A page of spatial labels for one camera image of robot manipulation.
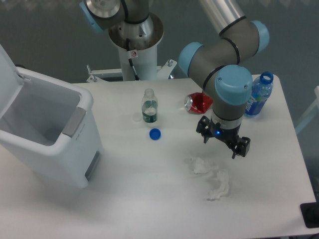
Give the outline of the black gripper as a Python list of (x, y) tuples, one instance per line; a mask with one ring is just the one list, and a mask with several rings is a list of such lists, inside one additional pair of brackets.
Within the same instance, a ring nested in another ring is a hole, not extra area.
[(224, 120), (216, 116), (212, 116), (211, 119), (203, 116), (197, 123), (196, 132), (201, 134), (204, 143), (210, 138), (225, 143), (232, 150), (231, 158), (234, 159), (236, 156), (245, 157), (250, 149), (251, 139), (238, 136), (240, 125), (241, 118)]

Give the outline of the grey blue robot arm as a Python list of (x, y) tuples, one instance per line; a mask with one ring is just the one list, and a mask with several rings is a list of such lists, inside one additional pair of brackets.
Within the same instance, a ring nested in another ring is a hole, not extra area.
[[(202, 117), (196, 130), (205, 141), (215, 138), (234, 156), (246, 156), (250, 139), (238, 132), (253, 79), (240, 63), (267, 47), (269, 32), (263, 23), (249, 21), (234, 0), (202, 0), (200, 5), (220, 38), (210, 47), (190, 43), (178, 58), (180, 69), (213, 100), (211, 117)], [(151, 13), (149, 1), (83, 0), (80, 7), (95, 31), (108, 31), (119, 51), (124, 80), (157, 77), (157, 54), (143, 55), (156, 49), (163, 37), (163, 24)]]

